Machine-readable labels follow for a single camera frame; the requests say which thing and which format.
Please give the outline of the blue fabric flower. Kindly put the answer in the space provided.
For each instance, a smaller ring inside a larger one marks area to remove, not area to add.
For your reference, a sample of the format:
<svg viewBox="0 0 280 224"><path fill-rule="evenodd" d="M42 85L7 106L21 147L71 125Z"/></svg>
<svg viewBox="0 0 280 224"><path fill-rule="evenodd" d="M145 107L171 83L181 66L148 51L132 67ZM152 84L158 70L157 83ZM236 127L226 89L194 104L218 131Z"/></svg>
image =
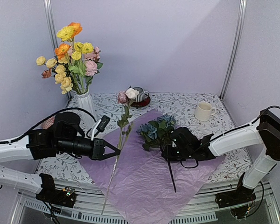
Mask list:
<svg viewBox="0 0 280 224"><path fill-rule="evenodd" d="M168 164L174 192L176 193L176 185L169 159L169 150L172 148L172 140L170 139L170 135L175 130L175 125L176 120L174 116L165 114L145 124L141 124L136 132L145 141L142 144L142 147L145 151L150 151L150 149L153 148L160 149L161 156Z"/></svg>

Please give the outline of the white ribbed vase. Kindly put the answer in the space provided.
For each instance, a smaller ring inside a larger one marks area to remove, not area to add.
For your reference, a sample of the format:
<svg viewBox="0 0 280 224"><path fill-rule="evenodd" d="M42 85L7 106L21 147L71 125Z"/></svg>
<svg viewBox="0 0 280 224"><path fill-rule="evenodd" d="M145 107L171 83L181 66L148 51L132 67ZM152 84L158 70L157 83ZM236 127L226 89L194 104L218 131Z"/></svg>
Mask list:
<svg viewBox="0 0 280 224"><path fill-rule="evenodd" d="M89 91L84 94L76 94L74 96L74 99L77 101L77 105L79 108L88 111L94 117L94 119L97 119L93 99ZM85 124L85 128L89 130L95 124L94 119L85 112L82 112L81 116Z"/></svg>

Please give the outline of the mauve pink flower stem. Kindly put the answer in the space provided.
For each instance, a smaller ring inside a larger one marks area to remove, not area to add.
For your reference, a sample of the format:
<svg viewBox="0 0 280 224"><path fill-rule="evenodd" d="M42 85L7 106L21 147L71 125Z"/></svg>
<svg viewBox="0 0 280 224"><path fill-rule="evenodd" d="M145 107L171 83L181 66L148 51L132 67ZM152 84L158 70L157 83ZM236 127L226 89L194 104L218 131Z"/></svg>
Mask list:
<svg viewBox="0 0 280 224"><path fill-rule="evenodd" d="M122 104L122 112L121 112L121 118L117 121L117 125L120 128L119 132L119 142L117 144L117 148L121 151L125 145L125 143L128 140L128 136L130 132L132 131L132 126L133 124L129 122L129 119L133 116L130 113L130 108L131 105L135 102L136 97L139 95L139 91L136 90L135 88L132 88L131 86L125 90L125 91L120 91L117 95L117 101L118 104ZM119 161L119 155L116 156L115 163L112 168L112 173L111 177L108 183L107 187L107 193L105 196L105 201L102 207L101 215L103 215L106 207L106 203L108 200L109 192L110 192L110 186L113 181L113 178L115 176L117 164Z"/></svg>

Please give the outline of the pink rose stem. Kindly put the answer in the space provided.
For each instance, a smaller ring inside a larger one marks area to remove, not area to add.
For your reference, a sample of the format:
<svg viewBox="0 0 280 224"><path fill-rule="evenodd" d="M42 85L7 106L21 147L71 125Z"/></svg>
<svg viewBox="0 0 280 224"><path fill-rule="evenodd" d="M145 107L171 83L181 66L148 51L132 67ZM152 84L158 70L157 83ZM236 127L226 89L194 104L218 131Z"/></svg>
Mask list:
<svg viewBox="0 0 280 224"><path fill-rule="evenodd" d="M86 91L89 90L89 86L92 83L93 77L99 73L99 69L103 66L100 60L101 50L98 46L96 46L91 53L85 54L85 83L86 83Z"/></svg>

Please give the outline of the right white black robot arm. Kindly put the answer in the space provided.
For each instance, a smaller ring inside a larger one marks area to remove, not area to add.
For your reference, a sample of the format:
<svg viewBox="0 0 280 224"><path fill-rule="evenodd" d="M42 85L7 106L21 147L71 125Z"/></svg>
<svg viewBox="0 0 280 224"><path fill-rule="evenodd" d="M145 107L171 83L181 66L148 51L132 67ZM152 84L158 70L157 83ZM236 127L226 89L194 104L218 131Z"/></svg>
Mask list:
<svg viewBox="0 0 280 224"><path fill-rule="evenodd" d="M242 203L250 196L262 178L280 161L280 118L266 108L254 120L220 135L209 134L198 139L186 127L179 127L169 135L170 143L161 147L166 161L196 162L215 159L229 151L263 145L263 150L253 166L239 181L239 188L232 193L235 203Z"/></svg>

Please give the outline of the pale yellow rose stem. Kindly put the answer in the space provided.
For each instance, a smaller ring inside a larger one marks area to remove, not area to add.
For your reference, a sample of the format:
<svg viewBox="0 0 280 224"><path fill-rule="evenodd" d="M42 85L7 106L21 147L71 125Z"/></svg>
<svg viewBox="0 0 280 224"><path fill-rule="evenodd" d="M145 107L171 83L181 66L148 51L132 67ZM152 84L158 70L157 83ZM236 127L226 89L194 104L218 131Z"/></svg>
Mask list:
<svg viewBox="0 0 280 224"><path fill-rule="evenodd" d="M45 66L45 70L52 69L52 78L54 78L55 84L60 85L63 95L70 91L75 91L75 84L71 77L69 63L66 57L62 57L61 59L56 57L46 59L44 56L40 56L35 62L37 66Z"/></svg>

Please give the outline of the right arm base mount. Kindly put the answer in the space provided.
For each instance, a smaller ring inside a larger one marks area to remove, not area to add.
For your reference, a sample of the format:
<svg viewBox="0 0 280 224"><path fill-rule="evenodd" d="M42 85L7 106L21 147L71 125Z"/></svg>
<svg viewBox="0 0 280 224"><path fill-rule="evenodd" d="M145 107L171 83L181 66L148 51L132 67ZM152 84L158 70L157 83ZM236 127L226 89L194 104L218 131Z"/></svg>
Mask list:
<svg viewBox="0 0 280 224"><path fill-rule="evenodd" d="M251 202L256 199L253 189L239 188L215 195L215 202L219 208L230 207L242 203Z"/></svg>

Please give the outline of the purple wrapping paper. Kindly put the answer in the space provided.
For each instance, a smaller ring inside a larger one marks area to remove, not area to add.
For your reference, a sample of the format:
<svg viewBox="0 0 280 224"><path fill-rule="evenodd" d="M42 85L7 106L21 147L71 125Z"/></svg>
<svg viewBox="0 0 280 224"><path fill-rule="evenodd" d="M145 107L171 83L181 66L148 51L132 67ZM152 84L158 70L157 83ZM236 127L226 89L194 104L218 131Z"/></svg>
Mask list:
<svg viewBox="0 0 280 224"><path fill-rule="evenodd" d="M133 121L133 129L124 145L110 186L108 201L130 224L167 224L190 202L207 182L223 157L202 161L187 160L172 163L172 173L177 192L174 192L170 172L159 149L145 151L143 138L136 130L141 124L159 117L161 113L150 110ZM96 186L107 193L108 183L116 157L93 161L80 160Z"/></svg>

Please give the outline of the orange flower stem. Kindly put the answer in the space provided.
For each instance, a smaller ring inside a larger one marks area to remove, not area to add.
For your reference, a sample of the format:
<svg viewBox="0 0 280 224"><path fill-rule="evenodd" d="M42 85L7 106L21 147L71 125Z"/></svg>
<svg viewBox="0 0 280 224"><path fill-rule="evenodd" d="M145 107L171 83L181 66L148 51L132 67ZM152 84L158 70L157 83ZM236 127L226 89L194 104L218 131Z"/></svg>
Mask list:
<svg viewBox="0 0 280 224"><path fill-rule="evenodd" d="M84 85L82 84L82 46L81 42L76 42L75 37L83 30L80 23L72 22L68 26L60 29L56 37L61 40L61 43L55 48L55 55L58 59L66 57L69 63L69 70L71 77L75 84L75 91L77 94L84 92Z"/></svg>

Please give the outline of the dusty red white flower stem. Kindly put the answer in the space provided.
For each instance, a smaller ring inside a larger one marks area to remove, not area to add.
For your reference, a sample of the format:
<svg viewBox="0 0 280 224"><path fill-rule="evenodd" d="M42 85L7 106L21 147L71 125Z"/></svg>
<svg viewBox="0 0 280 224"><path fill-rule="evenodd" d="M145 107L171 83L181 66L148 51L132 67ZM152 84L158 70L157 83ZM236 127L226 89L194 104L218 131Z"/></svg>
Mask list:
<svg viewBox="0 0 280 224"><path fill-rule="evenodd" d="M46 78L49 78L49 77L52 77L52 69L44 70L42 72L42 78L46 79Z"/></svg>

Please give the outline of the bright yellow flower stem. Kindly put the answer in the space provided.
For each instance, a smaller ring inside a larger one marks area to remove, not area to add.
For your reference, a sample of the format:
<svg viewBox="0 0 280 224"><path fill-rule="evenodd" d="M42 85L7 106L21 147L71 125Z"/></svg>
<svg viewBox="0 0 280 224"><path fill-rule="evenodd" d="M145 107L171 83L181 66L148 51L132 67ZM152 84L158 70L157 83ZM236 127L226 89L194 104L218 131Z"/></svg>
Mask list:
<svg viewBox="0 0 280 224"><path fill-rule="evenodd" d="M98 72L97 63L86 58L87 54L95 52L92 43L75 41L82 30L81 24L72 22L56 34L61 43L55 49L55 83L60 85L63 95L71 91L78 95L85 94Z"/></svg>

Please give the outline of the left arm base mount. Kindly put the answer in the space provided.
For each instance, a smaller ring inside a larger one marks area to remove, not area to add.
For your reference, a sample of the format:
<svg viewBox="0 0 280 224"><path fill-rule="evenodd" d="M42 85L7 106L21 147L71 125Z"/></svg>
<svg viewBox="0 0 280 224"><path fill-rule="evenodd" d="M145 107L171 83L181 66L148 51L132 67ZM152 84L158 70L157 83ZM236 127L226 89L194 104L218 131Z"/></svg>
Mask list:
<svg viewBox="0 0 280 224"><path fill-rule="evenodd" d="M63 189L42 189L35 198L53 205L73 208L76 201L74 188L65 187Z"/></svg>

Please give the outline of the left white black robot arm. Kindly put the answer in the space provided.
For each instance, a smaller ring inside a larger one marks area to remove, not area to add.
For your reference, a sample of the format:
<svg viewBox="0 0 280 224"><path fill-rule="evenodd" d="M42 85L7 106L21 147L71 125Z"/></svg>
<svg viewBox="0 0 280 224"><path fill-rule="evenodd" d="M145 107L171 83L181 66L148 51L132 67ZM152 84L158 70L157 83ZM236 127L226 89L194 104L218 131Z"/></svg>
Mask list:
<svg viewBox="0 0 280 224"><path fill-rule="evenodd" d="M48 174L33 175L8 169L3 162L16 160L41 160L53 158L58 154L87 156L94 161L102 161L118 156L120 150L105 141L96 138L109 123L104 116L92 127L91 137L86 138L80 127L80 117L73 112L55 115L54 123L47 129L32 129L15 139L0 142L0 185L13 186L37 195L42 194L49 202L60 199L54 179Z"/></svg>

